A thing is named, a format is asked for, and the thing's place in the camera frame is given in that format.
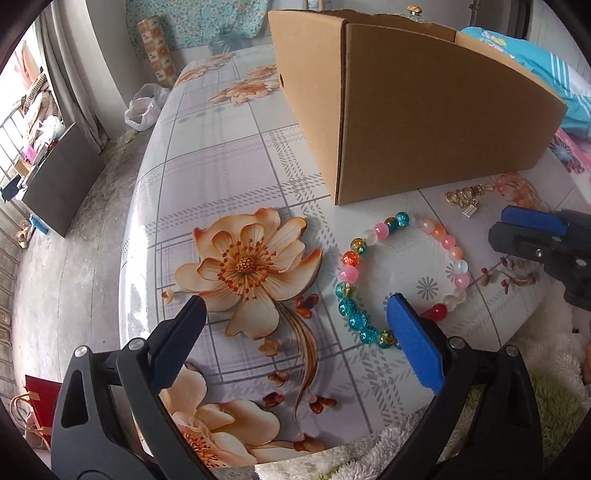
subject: red bead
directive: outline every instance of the red bead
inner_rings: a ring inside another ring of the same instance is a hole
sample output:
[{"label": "red bead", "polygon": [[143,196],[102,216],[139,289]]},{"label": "red bead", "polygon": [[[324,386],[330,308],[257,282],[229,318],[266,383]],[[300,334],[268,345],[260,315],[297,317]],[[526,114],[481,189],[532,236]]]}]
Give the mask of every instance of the red bead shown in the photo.
[{"label": "red bead", "polygon": [[343,263],[345,265],[351,265],[351,267],[356,267],[359,265],[359,254],[357,252],[353,252],[349,250],[343,254]]},{"label": "red bead", "polygon": [[436,303],[421,315],[424,319],[432,320],[434,322],[441,322],[447,316],[447,307],[444,303]]}]

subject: pink bead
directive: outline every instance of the pink bead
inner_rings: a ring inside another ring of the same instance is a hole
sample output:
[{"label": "pink bead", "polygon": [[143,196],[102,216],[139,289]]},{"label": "pink bead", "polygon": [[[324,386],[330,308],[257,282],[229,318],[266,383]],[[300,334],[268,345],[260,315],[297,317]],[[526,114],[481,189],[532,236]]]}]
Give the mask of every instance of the pink bead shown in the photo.
[{"label": "pink bead", "polygon": [[446,235],[441,239],[441,245],[445,250],[451,250],[456,246],[456,239],[453,235]]},{"label": "pink bead", "polygon": [[378,239],[386,240],[388,238],[388,234],[390,233],[390,229],[385,223],[377,223],[374,227],[374,232],[378,236]]},{"label": "pink bead", "polygon": [[340,279],[342,281],[348,281],[349,283],[355,283],[359,278],[359,272],[355,267],[351,265],[345,265],[343,270],[340,271]]},{"label": "pink bead", "polygon": [[435,221],[425,217],[419,224],[419,228],[425,233],[431,233],[435,228]]},{"label": "pink bead", "polygon": [[460,273],[459,275],[456,275],[456,278],[453,281],[456,285],[456,288],[459,288],[460,290],[465,290],[468,288],[468,285],[470,284],[470,275],[467,273]]},{"label": "pink bead", "polygon": [[462,250],[460,247],[453,247],[449,251],[449,258],[452,260],[461,260],[464,258],[464,250]]}]

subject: beaded bracelet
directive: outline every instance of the beaded bracelet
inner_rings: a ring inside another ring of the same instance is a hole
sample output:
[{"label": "beaded bracelet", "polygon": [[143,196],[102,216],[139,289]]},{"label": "beaded bracelet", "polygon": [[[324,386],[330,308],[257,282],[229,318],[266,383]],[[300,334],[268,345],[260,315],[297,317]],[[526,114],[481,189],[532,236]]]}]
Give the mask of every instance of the beaded bracelet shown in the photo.
[{"label": "beaded bracelet", "polygon": [[465,290],[470,284],[470,274],[468,273],[468,264],[463,259],[464,252],[456,245],[456,239],[447,233],[443,225],[430,218],[421,218],[417,215],[409,216],[406,212],[398,212],[394,217],[388,217],[383,223],[375,225],[373,230],[363,232],[361,238],[353,239],[350,245],[351,250],[343,254],[343,268],[339,274],[342,281],[335,289],[337,297],[340,298],[339,313],[348,318],[349,326],[353,330],[359,332],[359,339],[362,343],[377,343],[380,348],[389,348],[391,346],[400,348],[392,330],[378,332],[376,327],[370,325],[366,313],[358,310],[357,302],[353,297],[355,295],[355,282],[359,278],[357,265],[359,265],[361,256],[378,240],[386,240],[388,235],[394,233],[399,227],[408,225],[420,228],[423,232],[439,241],[442,247],[448,251],[453,262],[456,289],[453,294],[443,297],[442,303],[436,303],[421,317],[440,322],[447,316],[447,312],[452,312],[458,304],[466,300]]}]

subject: red bag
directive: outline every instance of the red bag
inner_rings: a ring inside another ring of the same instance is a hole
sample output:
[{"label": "red bag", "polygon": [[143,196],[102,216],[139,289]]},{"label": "red bag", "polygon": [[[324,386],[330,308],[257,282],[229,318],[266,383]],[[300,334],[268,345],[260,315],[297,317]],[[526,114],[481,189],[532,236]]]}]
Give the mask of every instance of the red bag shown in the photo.
[{"label": "red bag", "polygon": [[[57,396],[60,393],[61,383],[25,375],[25,388],[27,389],[27,393],[17,395],[10,402],[11,417],[26,432],[39,435],[49,448],[51,445],[53,416],[56,412]],[[17,408],[17,404],[20,401],[29,404],[33,409],[35,427],[27,424],[27,419]]]}]

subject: concrete floor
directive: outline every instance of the concrete floor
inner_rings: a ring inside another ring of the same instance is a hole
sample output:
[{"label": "concrete floor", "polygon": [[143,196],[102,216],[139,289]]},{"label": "concrete floor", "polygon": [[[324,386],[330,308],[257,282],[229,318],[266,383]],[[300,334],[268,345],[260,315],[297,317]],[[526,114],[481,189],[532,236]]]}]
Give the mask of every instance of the concrete floor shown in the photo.
[{"label": "concrete floor", "polygon": [[12,304],[12,358],[24,375],[61,381],[74,349],[119,348],[121,245],[134,183],[151,129],[102,153],[105,169],[66,238],[35,232],[18,270]]}]

